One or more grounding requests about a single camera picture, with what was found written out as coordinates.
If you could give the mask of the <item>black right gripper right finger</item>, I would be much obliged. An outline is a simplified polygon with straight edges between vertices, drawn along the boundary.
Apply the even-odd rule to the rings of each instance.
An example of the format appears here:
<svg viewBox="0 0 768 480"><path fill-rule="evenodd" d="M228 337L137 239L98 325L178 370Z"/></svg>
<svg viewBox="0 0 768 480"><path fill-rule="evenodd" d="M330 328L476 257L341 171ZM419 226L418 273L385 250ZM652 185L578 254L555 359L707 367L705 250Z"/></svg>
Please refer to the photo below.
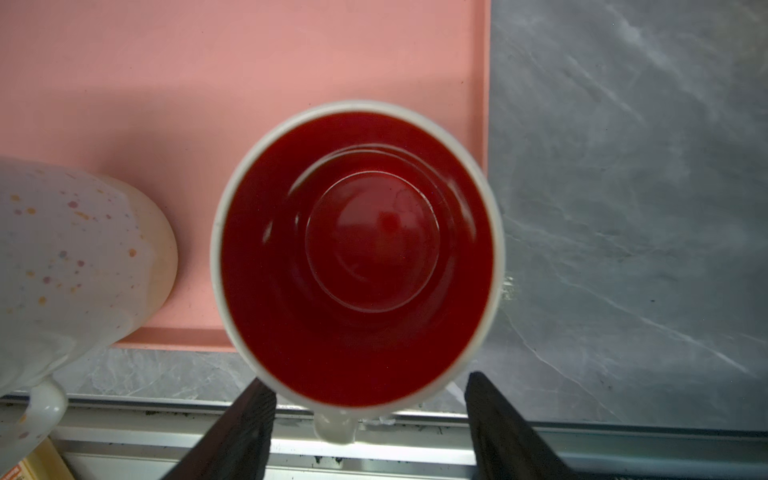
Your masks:
<svg viewBox="0 0 768 480"><path fill-rule="evenodd" d="M465 401L476 479L576 479L568 467L481 372L468 377Z"/></svg>

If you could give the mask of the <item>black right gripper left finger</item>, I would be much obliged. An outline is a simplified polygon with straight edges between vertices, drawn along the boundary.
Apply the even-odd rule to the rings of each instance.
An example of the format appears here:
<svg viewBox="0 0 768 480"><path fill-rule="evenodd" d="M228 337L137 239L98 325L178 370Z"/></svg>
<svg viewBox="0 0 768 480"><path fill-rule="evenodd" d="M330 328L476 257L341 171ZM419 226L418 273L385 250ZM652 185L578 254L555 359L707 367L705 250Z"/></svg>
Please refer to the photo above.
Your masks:
<svg viewBox="0 0 768 480"><path fill-rule="evenodd" d="M276 394L254 380L167 479L262 479L270 455Z"/></svg>

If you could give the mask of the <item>white mug red inside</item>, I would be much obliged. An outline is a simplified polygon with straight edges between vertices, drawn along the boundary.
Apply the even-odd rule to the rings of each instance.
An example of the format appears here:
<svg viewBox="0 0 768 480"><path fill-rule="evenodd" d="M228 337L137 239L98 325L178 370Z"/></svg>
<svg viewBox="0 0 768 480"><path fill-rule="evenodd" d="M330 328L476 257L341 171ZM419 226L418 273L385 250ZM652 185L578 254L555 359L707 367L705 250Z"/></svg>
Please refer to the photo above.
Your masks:
<svg viewBox="0 0 768 480"><path fill-rule="evenodd" d="M499 208L473 155L401 106L326 103L261 138L219 202L210 265L258 379L350 444L469 363L504 280Z"/></svg>

